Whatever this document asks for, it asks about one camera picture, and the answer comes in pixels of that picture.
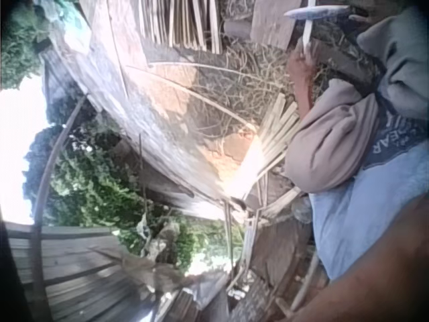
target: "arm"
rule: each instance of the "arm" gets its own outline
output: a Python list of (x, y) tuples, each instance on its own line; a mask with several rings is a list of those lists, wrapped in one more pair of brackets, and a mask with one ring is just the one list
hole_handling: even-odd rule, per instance
[(421, 314), (428, 314), (428, 272), (426, 195), (412, 201), (377, 243), (293, 322), (427, 321)]
[(304, 54), (302, 40), (298, 40), (295, 50), (288, 60), (288, 72), (294, 82), (295, 100), (298, 104), (298, 113), (303, 119), (313, 108), (312, 89), (318, 58), (318, 42), (313, 40)]

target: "wooden fence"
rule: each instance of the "wooden fence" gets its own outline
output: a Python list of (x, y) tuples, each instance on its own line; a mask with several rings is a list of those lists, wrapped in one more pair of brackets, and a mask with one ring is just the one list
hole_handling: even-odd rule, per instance
[[(31, 226), (6, 223), (17, 272), (34, 314)], [(91, 251), (119, 248), (108, 227), (43, 227), (44, 285), (54, 321), (140, 321), (150, 309), (121, 267)]]

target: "sky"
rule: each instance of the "sky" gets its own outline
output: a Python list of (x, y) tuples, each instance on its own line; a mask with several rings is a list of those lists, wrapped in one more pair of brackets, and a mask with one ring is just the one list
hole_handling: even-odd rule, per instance
[(32, 224), (31, 203), (22, 194), (24, 156), (35, 135), (48, 127), (42, 78), (25, 78), (19, 90), (0, 92), (0, 206), (3, 219)]

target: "person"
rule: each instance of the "person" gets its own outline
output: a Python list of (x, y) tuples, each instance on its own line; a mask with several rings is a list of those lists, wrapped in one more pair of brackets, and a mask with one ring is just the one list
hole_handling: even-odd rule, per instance
[(385, 67), (366, 97), (333, 79), (312, 106), (317, 42), (288, 62), (302, 122), (284, 170), (309, 193), (334, 281), (296, 321), (397, 321), (429, 299), (428, 22), (410, 7), (357, 42)]

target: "wooden board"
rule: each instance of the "wooden board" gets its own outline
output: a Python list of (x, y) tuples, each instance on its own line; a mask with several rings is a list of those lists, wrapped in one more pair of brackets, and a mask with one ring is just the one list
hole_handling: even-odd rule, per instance
[(250, 38), (259, 44), (288, 49), (295, 20), (284, 17), (288, 10), (299, 8), (302, 0), (256, 0)]

